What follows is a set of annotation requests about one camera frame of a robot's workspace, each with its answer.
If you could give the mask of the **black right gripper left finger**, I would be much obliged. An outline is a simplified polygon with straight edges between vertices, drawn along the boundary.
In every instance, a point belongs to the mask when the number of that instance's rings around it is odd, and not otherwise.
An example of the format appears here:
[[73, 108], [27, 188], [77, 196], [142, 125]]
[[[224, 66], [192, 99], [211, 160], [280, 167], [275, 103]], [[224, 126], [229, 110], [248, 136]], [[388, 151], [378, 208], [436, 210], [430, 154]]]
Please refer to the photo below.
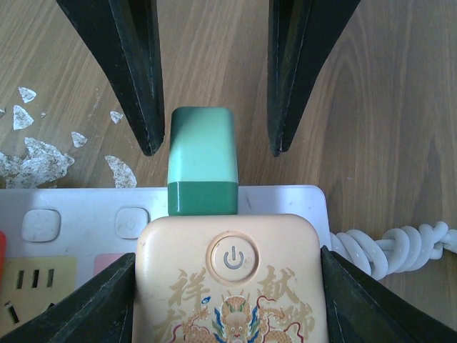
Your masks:
[[67, 298], [9, 332], [2, 342], [131, 342], [134, 253], [127, 253]]

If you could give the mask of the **red socket cube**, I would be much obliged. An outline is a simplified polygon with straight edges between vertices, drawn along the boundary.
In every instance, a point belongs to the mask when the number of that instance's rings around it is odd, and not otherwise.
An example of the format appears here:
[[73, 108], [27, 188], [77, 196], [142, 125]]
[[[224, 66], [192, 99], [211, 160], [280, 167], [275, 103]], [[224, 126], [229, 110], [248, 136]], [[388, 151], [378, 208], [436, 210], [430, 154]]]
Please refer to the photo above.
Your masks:
[[0, 282], [3, 276], [4, 262], [6, 256], [6, 235], [0, 231]]

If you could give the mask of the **beige dragon socket cube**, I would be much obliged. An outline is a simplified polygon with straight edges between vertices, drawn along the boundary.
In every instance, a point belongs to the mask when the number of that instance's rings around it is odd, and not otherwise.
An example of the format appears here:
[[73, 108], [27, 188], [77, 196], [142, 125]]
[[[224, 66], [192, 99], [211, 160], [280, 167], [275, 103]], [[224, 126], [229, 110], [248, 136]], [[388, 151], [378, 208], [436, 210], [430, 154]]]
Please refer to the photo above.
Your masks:
[[136, 248], [134, 342], [327, 342], [318, 235], [294, 214], [164, 217]]

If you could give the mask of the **green charger plug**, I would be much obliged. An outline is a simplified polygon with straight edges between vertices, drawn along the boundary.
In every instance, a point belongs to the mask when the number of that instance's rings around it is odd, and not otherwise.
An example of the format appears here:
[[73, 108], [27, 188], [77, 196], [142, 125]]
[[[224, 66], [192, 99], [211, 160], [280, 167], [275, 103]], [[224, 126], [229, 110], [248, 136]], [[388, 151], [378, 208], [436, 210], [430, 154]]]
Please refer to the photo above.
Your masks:
[[233, 113], [183, 106], [171, 115], [167, 178], [170, 216], [238, 213]]

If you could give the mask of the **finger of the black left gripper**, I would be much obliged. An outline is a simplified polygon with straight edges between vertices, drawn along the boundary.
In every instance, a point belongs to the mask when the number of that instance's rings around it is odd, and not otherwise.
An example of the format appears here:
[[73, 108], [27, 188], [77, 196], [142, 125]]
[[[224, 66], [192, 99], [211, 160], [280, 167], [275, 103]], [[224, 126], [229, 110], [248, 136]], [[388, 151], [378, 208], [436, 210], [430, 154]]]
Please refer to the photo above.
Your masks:
[[105, 73], [146, 156], [164, 141], [164, 90], [155, 1], [59, 0]]
[[272, 0], [268, 9], [267, 129], [289, 150], [319, 72], [359, 0]]

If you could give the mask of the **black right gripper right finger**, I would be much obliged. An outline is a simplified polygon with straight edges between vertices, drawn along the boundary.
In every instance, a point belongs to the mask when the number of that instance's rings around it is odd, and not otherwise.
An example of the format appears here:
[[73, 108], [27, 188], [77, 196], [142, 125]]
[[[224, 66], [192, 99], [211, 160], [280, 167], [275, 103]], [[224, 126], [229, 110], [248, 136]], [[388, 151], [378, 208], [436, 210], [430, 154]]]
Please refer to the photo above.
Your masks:
[[330, 342], [455, 342], [456, 331], [327, 247], [321, 269]]

